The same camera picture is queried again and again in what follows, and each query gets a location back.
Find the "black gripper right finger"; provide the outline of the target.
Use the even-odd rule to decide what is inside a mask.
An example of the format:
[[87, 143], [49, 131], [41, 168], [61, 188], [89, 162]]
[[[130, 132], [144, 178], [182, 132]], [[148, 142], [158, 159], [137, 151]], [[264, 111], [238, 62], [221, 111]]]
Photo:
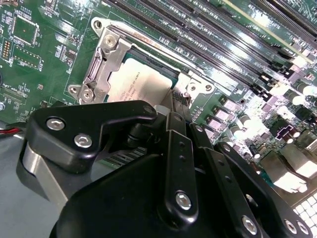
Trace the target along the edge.
[[183, 238], [311, 238], [309, 226], [227, 143], [212, 146], [197, 124], [194, 144], [199, 215]]

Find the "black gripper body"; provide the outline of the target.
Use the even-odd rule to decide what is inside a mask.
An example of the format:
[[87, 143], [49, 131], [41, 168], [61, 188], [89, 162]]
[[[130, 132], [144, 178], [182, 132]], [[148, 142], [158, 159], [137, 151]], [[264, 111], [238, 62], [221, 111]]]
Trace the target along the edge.
[[132, 162], [76, 192], [64, 206], [52, 238], [233, 238], [227, 212], [208, 177], [195, 171], [199, 213], [182, 230], [160, 217], [165, 162], [157, 155]]

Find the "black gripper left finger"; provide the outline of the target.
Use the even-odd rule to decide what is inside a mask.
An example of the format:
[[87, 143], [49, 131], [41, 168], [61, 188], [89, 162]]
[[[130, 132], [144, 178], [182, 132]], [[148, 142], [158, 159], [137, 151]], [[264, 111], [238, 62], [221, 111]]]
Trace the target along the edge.
[[126, 101], [39, 109], [27, 123], [20, 179], [62, 211], [86, 186], [157, 155], [166, 168], [160, 217], [182, 230], [199, 213], [189, 101], [172, 91], [157, 106]]

